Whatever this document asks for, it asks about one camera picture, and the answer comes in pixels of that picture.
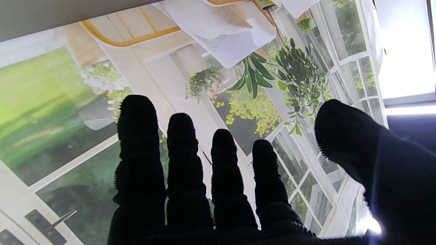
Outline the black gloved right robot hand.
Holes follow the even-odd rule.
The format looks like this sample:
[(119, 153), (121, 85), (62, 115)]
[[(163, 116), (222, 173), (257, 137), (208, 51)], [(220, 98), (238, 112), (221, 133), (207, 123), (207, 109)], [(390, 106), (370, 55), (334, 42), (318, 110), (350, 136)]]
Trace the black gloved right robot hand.
[(159, 157), (152, 102), (129, 95), (118, 121), (121, 161), (109, 245), (434, 245), (435, 153), (398, 137), (357, 108), (336, 99), (322, 104), (315, 137), (322, 154), (365, 187), (381, 235), (321, 239), (291, 208), (278, 158), (265, 139), (252, 149), (258, 229), (244, 194), (237, 147), (228, 130), (212, 140), (212, 212), (190, 116), (168, 125), (168, 184)]

